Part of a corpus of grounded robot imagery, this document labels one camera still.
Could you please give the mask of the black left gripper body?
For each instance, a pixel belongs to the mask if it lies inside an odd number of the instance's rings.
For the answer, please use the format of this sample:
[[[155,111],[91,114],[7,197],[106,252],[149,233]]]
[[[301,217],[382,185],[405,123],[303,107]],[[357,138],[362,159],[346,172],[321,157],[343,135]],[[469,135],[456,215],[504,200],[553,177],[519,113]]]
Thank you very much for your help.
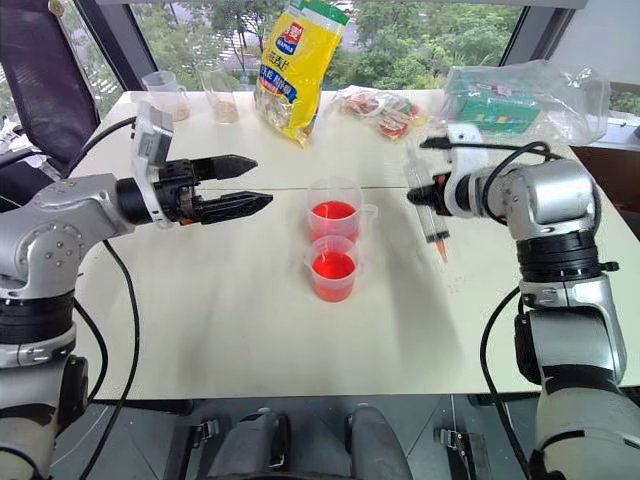
[[[199,196],[195,193],[198,184],[190,160],[169,161],[159,169],[154,189],[161,210],[170,222],[186,225],[200,221],[196,209]]]

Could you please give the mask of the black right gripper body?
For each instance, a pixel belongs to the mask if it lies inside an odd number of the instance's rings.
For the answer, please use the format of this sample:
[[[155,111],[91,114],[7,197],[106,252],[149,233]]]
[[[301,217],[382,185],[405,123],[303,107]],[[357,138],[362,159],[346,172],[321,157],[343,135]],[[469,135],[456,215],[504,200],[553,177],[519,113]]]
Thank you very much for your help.
[[[440,216],[451,216],[445,202],[445,188],[450,178],[450,173],[437,174],[432,177],[432,208]]]

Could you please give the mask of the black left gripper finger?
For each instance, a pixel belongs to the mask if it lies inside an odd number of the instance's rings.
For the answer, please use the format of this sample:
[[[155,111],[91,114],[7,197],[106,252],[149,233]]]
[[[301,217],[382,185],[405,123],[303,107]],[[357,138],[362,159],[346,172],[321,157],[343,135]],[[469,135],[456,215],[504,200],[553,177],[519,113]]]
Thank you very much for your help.
[[[191,161],[198,181],[237,178],[256,168],[258,162],[236,154],[218,155]]]
[[[221,223],[254,215],[273,201],[266,193],[241,191],[213,200],[195,197],[192,220],[197,223]]]

